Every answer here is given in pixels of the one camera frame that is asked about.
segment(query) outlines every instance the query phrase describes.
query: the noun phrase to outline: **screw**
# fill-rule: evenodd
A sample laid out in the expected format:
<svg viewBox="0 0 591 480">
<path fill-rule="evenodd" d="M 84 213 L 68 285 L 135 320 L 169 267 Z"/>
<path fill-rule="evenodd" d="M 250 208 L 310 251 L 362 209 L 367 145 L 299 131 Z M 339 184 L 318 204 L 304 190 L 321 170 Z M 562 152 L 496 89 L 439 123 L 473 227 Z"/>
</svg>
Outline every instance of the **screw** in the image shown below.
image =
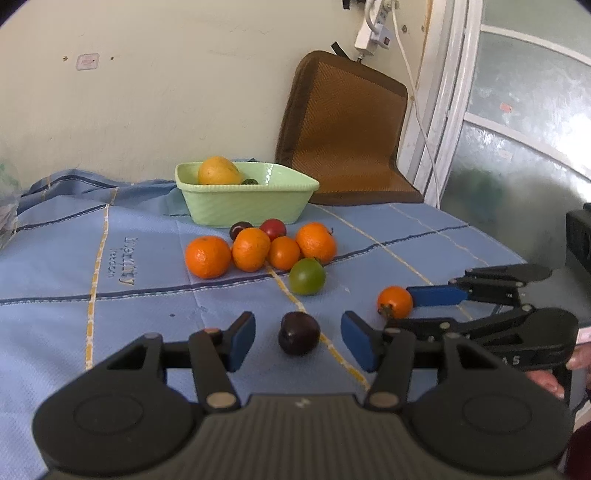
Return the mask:
<svg viewBox="0 0 591 480">
<path fill-rule="evenodd" d="M 400 399 L 390 392 L 376 392 L 371 394 L 369 403 L 376 408 L 392 408 L 400 403 Z"/>
<path fill-rule="evenodd" d="M 228 408 L 236 403 L 236 396 L 230 392 L 215 392 L 205 399 L 211 408 Z"/>
</svg>

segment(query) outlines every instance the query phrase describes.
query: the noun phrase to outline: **human hand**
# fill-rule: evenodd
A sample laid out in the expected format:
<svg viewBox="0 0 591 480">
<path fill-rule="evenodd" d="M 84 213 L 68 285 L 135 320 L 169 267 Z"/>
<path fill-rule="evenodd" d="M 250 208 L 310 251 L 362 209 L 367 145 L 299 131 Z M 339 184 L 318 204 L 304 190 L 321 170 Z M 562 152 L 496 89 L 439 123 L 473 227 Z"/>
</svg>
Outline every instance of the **human hand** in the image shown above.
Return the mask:
<svg viewBox="0 0 591 480">
<path fill-rule="evenodd" d="M 569 370 L 587 369 L 587 388 L 591 388 L 591 343 L 578 346 L 574 349 L 573 356 L 566 364 Z M 559 399 L 564 398 L 564 388 L 558 383 L 556 377 L 546 370 L 535 370 L 525 373 L 530 380 L 542 388 L 556 395 Z"/>
</svg>

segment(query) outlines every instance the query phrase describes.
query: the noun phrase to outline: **white cable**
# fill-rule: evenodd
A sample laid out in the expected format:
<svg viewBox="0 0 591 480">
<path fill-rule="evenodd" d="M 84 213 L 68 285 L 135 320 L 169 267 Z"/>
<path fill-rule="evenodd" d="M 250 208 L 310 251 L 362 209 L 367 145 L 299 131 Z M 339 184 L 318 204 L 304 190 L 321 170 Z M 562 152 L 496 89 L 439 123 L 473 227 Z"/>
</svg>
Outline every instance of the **white cable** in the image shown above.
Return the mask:
<svg viewBox="0 0 591 480">
<path fill-rule="evenodd" d="M 373 4 L 375 0 L 368 0 L 365 4 L 365 11 L 367 12 L 368 4 Z M 418 113 L 418 97 L 417 97 L 417 89 L 414 86 L 413 74 L 410 70 L 410 65 L 408 64 L 408 58 L 406 56 L 406 52 L 404 51 L 404 47 L 402 46 L 402 40 L 400 39 L 400 33 L 398 33 L 398 21 L 396 19 L 396 8 L 392 9 L 392 19 L 394 20 L 394 34 L 396 35 L 396 41 L 398 42 L 398 46 L 400 48 L 400 53 L 402 53 L 402 59 L 404 60 L 404 64 L 407 68 L 408 78 L 410 79 L 410 89 L 413 93 L 414 97 L 414 113 L 417 117 L 418 127 L 421 130 L 421 134 L 425 139 L 425 149 L 427 150 L 427 156 L 429 160 L 431 160 L 431 167 L 433 168 L 433 181 L 435 182 L 435 193 L 437 194 L 436 199 L 436 207 L 441 209 L 440 198 L 441 198 L 441 190 L 439 188 L 439 180 L 437 178 L 437 170 L 435 169 L 435 160 L 433 155 L 431 154 L 431 150 L 429 149 L 429 142 L 427 141 L 427 134 L 425 133 L 425 129 L 423 128 L 423 121 L 421 119 L 420 113 Z"/>
<path fill-rule="evenodd" d="M 374 5 L 375 0 L 367 0 L 365 2 L 365 21 L 369 29 L 374 32 L 375 34 L 379 35 L 379 29 L 374 25 L 374 22 L 371 20 L 371 8 Z"/>
</svg>

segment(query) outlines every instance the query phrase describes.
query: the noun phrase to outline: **dark purple plum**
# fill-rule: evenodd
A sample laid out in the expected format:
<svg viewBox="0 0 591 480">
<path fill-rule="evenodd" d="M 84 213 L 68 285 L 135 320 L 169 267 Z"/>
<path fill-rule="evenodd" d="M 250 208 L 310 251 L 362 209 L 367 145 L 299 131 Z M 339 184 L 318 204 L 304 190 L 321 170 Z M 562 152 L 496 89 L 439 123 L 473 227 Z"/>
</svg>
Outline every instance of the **dark purple plum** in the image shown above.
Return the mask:
<svg viewBox="0 0 591 480">
<path fill-rule="evenodd" d="M 310 353 L 320 340 L 320 325 L 304 312 L 289 312 L 281 319 L 279 346 L 291 356 Z"/>
</svg>

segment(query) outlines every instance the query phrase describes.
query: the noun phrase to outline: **brown seat cushion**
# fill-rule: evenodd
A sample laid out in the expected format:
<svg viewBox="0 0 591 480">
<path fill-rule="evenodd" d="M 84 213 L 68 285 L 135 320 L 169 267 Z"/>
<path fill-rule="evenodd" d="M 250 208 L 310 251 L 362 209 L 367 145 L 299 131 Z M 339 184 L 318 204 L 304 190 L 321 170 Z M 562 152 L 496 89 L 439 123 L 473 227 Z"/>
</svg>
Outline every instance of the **brown seat cushion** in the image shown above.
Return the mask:
<svg viewBox="0 0 591 480">
<path fill-rule="evenodd" d="M 312 52 L 295 73 L 275 160 L 320 182 L 313 203 L 421 203 L 396 166 L 407 100 L 402 83 Z"/>
</svg>

